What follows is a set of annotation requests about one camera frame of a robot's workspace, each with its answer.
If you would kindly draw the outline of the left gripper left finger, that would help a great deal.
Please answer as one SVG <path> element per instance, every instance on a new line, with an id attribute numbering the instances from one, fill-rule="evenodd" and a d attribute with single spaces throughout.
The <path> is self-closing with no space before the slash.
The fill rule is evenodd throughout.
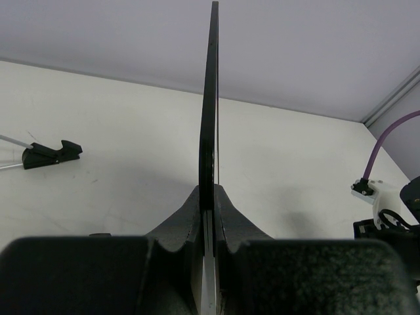
<path id="1" fill-rule="evenodd" d="M 2 314 L 198 314 L 199 191 L 143 236 L 42 236 L 1 252 Z"/>

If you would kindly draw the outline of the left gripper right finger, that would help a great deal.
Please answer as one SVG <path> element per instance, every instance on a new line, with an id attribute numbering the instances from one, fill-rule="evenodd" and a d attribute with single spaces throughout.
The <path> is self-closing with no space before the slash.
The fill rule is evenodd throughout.
<path id="1" fill-rule="evenodd" d="M 275 240 L 215 186 L 219 314 L 418 314 L 403 262 L 378 240 Z"/>

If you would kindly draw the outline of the small black-framed whiteboard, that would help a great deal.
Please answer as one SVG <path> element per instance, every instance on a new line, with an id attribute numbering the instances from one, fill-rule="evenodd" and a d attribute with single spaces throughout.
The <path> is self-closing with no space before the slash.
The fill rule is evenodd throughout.
<path id="1" fill-rule="evenodd" d="M 217 313 L 215 249 L 213 221 L 215 216 L 214 174 L 216 148 L 217 102 L 219 100 L 219 3 L 213 1 L 207 46 L 205 83 L 199 135 L 199 211 L 203 226 L 203 266 L 208 314 Z"/>

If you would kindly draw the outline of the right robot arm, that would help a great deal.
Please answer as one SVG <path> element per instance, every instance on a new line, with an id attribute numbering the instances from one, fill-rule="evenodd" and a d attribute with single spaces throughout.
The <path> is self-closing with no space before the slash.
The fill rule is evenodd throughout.
<path id="1" fill-rule="evenodd" d="M 381 240 L 391 246 L 404 262 L 415 290 L 419 289 L 419 224 L 410 224 L 400 214 L 405 205 L 419 220 L 419 178 L 402 189 L 381 180 L 357 180 L 351 186 L 353 196 L 372 206 L 373 217 L 353 223 L 356 239 Z"/>

